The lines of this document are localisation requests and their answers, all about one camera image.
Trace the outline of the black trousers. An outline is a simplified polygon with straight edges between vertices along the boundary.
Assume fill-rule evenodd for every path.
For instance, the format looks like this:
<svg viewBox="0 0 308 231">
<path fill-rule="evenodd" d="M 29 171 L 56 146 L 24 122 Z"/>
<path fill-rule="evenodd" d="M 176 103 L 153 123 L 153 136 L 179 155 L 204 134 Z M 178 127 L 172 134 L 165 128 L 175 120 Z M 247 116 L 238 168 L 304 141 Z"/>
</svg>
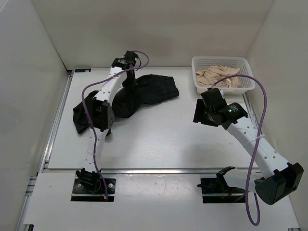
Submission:
<svg viewBox="0 0 308 231">
<path fill-rule="evenodd" d="M 116 118 L 129 118 L 144 105 L 155 105 L 180 95 L 173 77 L 143 75 L 137 85 L 122 88 L 114 97 L 112 110 Z"/>
</svg>

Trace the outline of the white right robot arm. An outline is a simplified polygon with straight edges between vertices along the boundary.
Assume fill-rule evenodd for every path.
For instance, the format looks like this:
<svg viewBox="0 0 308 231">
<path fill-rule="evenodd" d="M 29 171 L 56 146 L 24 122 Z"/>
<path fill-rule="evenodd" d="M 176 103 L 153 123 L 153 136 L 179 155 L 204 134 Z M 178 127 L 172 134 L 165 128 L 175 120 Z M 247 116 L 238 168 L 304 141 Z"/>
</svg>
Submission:
<svg viewBox="0 0 308 231">
<path fill-rule="evenodd" d="M 260 174 L 249 173 L 235 167 L 225 167 L 209 183 L 199 186 L 206 192 L 231 192 L 243 189 L 254 192 L 268 205 L 273 205 L 294 192 L 304 173 L 299 163 L 291 164 L 281 156 L 252 126 L 248 113 L 238 104 L 227 104 L 224 99 L 199 99 L 194 123 L 213 127 L 222 126 L 248 152 Z"/>
</svg>

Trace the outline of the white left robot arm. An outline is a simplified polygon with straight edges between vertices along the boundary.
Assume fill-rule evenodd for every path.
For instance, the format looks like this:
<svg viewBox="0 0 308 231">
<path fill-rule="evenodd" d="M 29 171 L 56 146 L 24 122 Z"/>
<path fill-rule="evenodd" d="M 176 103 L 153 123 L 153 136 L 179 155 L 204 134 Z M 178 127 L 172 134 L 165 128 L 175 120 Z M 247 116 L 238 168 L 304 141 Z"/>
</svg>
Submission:
<svg viewBox="0 0 308 231">
<path fill-rule="evenodd" d="M 90 120 L 90 142 L 83 168 L 90 173 L 98 172 L 100 169 L 99 160 L 104 140 L 115 119 L 112 102 L 118 89 L 122 84 L 136 84 L 134 67 L 138 58 L 133 51 L 116 58 L 111 65 L 108 78 L 100 82 L 103 84 L 101 89 L 87 100 L 82 97 L 87 119 Z"/>
</svg>

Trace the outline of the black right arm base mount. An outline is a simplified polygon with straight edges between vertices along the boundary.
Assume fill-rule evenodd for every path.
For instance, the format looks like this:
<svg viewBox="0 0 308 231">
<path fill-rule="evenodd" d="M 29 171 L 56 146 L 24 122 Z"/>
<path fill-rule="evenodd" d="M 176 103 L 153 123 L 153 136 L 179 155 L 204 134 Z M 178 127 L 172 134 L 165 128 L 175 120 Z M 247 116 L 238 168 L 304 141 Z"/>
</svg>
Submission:
<svg viewBox="0 0 308 231">
<path fill-rule="evenodd" d="M 201 188 L 203 204 L 245 203 L 243 188 L 232 187 L 224 176 L 235 167 L 225 167 L 215 177 L 200 178 L 197 187 Z"/>
</svg>

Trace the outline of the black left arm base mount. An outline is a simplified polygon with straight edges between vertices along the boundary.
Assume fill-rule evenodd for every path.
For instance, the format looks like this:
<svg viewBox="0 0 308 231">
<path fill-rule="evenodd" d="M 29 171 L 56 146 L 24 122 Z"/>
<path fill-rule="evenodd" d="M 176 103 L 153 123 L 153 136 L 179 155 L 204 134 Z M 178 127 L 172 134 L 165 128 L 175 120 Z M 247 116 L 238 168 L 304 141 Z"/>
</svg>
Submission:
<svg viewBox="0 0 308 231">
<path fill-rule="evenodd" d="M 101 179 L 99 173 L 77 170 L 71 193 L 73 202 L 113 202 L 116 178 Z"/>
</svg>

